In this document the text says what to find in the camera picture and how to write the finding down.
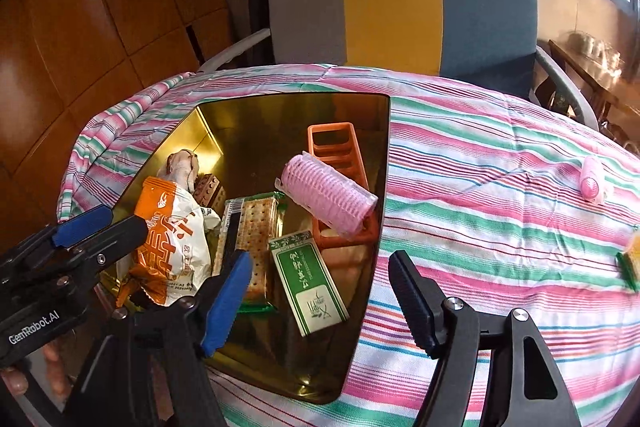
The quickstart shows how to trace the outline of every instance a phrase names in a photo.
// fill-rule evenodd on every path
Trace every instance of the human hand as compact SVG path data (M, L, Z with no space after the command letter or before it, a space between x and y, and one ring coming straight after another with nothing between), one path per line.
M66 401L71 393L71 384L66 377L65 367L60 357L58 345L55 341L46 344L42 348L42 353L47 365L47 380L49 381L51 390L58 400ZM29 384L26 377L20 371L10 367L8 369L2 369L0 375L14 396L20 396L27 391Z

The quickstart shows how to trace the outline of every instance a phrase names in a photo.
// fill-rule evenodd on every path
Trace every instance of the chair backrest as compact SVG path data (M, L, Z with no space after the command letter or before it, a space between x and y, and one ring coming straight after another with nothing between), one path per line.
M526 98L537 0L269 0L279 63L323 62L466 80Z

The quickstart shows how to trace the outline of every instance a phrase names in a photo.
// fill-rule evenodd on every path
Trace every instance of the tablecloth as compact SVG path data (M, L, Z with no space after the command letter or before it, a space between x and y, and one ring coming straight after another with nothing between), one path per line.
M455 80L367 68L269 66L179 75L97 115L63 181L61 219L113 206L198 103L275 92L390 97L380 251L342 395L328 405L275 396L222 374L213 386L230 425L410 426L435 362L417 349L388 283L406 250L423 275L477 311L527 309L583 425L606 425L640 375L640 300L614 256L638 223L640 161L600 134L529 102ZM603 206L577 188L587 155L614 186ZM480 418L481 352L465 425Z

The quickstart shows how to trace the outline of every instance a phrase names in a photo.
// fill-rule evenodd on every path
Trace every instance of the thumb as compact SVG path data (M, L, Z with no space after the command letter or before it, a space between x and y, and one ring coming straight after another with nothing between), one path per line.
M21 394L24 394L25 391L27 391L27 387L29 384L25 376L20 371L9 368L3 369L2 371L0 371L0 374L2 374L4 383L9 388L9 391L11 391L11 394L13 394L14 396L20 396Z

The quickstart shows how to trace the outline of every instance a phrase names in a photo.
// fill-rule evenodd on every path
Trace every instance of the blue panel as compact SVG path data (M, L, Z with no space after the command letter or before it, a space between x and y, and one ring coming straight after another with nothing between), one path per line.
M527 98L537 0L442 0L441 76Z

